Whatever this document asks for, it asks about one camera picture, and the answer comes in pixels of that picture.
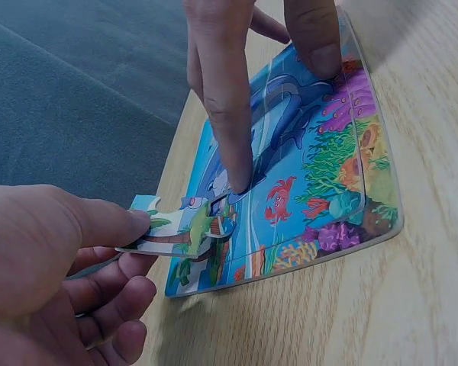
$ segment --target finger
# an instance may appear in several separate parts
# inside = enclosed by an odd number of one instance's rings
[[[109,339],[123,323],[141,318],[155,295],[156,286],[151,280],[142,276],[130,279],[111,302],[77,319],[85,347]]]
[[[333,0],[285,0],[285,22],[303,63],[323,79],[334,77],[341,52]]]
[[[117,254],[118,252],[114,248],[105,248],[103,246],[81,248],[76,254],[75,261],[66,276],[72,276],[87,267],[106,262]]]
[[[288,43],[290,41],[289,32],[283,24],[280,24],[275,19],[263,13],[256,6],[254,7],[253,20],[250,28],[261,34],[264,37],[271,38],[280,43]]]
[[[196,35],[196,42],[204,106],[231,187],[240,193],[250,183],[253,164],[250,83],[244,53],[246,33],[226,33],[225,30],[200,33]]]
[[[150,226],[146,211],[125,210],[112,202],[73,196],[68,205],[78,224],[83,248],[126,246]]]
[[[202,69],[200,68],[200,58],[198,57],[197,45],[195,44],[195,38],[190,26],[186,75],[190,88],[197,94],[198,98],[203,103],[204,85],[202,83]]]
[[[115,262],[82,278],[63,281],[75,314],[97,309],[124,288],[135,276],[146,276],[156,257],[152,255],[124,253]]]
[[[133,364],[143,353],[147,329],[140,321],[122,324],[115,337],[104,345],[89,350],[95,366]]]

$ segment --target fingernail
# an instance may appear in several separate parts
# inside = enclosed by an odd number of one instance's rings
[[[341,51],[332,43],[311,52],[314,72],[323,79],[333,78],[341,69]]]
[[[141,210],[129,210],[128,211],[133,217],[133,222],[136,227],[148,229],[150,225],[150,215],[146,211]]]

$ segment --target puzzle piece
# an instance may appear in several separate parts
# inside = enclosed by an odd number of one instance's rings
[[[224,196],[210,201],[206,198],[186,197],[174,212],[162,213],[156,208],[160,197],[136,196],[132,208],[146,210],[151,215],[151,228],[119,252],[136,252],[183,258],[198,258],[207,252],[217,239],[227,238],[234,231],[235,220],[211,214],[212,205]]]

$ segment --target cartoon crab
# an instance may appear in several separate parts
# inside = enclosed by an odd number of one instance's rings
[[[291,176],[287,181],[280,179],[276,182],[277,185],[268,193],[266,201],[275,198],[273,202],[274,210],[271,207],[265,209],[265,219],[270,220],[270,225],[276,225],[279,221],[286,221],[290,217],[291,213],[287,211],[287,203],[289,202],[290,189],[296,179],[297,177],[295,176]]]

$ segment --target light wood surface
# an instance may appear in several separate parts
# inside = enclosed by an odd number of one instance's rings
[[[258,5],[283,20],[281,0]],[[342,6],[389,132],[405,228],[322,265],[178,300],[164,297],[160,258],[138,364],[458,364],[458,0]],[[250,74],[281,49],[250,34]],[[190,94],[160,183],[166,209],[185,193],[205,118]]]

